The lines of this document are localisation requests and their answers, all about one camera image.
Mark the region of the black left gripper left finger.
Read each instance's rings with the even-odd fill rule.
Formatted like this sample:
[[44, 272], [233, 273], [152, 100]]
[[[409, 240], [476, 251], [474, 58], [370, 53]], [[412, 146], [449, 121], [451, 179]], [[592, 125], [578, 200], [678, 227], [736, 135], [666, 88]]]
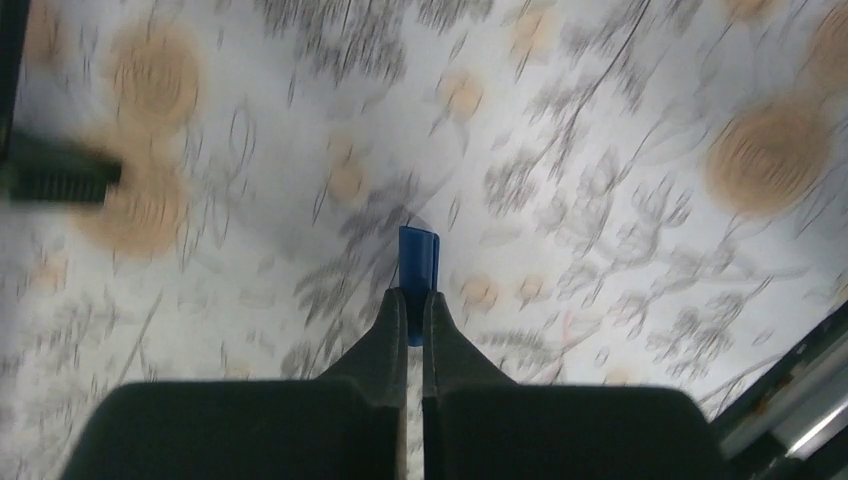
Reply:
[[95, 409], [66, 479], [402, 479], [407, 315], [390, 289], [372, 327], [310, 380], [137, 382]]

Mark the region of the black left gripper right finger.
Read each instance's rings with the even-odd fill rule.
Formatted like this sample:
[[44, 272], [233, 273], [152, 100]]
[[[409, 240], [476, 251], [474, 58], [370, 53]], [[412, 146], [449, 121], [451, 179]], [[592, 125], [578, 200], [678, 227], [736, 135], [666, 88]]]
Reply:
[[445, 297], [423, 307], [428, 479], [725, 479], [701, 410], [663, 387], [530, 385], [457, 328]]

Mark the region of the blue marker cap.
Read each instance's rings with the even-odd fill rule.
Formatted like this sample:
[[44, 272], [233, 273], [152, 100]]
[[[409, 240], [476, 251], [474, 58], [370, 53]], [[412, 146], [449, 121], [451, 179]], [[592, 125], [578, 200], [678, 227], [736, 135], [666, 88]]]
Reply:
[[406, 305], [407, 342], [423, 345], [424, 305], [431, 291], [438, 289], [440, 238], [428, 230], [399, 228], [398, 281]]

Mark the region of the black framed whiteboard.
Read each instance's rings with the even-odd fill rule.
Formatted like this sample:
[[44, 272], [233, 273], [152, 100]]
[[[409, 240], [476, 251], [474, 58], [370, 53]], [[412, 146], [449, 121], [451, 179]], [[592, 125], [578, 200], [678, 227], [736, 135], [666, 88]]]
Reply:
[[1, 3], [1, 200], [101, 205], [120, 182], [117, 159], [13, 127], [28, 15], [27, 1]]

